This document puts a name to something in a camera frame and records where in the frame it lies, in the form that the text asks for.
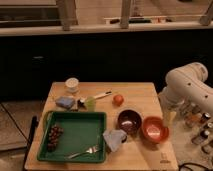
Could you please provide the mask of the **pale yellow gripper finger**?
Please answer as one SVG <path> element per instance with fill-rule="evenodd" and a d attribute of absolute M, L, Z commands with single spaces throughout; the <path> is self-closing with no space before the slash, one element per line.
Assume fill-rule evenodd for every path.
<path fill-rule="evenodd" d="M 169 127 L 172 124 L 175 116 L 176 116 L 176 112 L 175 111 L 166 110 L 163 113 L 163 125 L 165 127 Z"/>

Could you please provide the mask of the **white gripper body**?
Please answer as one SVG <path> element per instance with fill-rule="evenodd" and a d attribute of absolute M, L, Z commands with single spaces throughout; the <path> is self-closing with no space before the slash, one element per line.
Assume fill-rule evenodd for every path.
<path fill-rule="evenodd" d="M 168 117 L 170 112 L 181 104 L 181 97 L 169 87 L 163 88 L 158 94 L 158 99 L 164 117 Z"/>

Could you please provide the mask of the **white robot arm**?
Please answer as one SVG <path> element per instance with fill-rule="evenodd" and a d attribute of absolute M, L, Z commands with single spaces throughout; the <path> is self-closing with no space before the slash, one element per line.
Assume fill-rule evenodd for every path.
<path fill-rule="evenodd" d="M 172 113 L 186 101 L 213 115 L 213 88 L 205 84 L 207 78 L 208 70 L 199 62 L 172 69 L 166 74 L 166 86 L 158 94 L 164 126 L 170 125 Z"/>

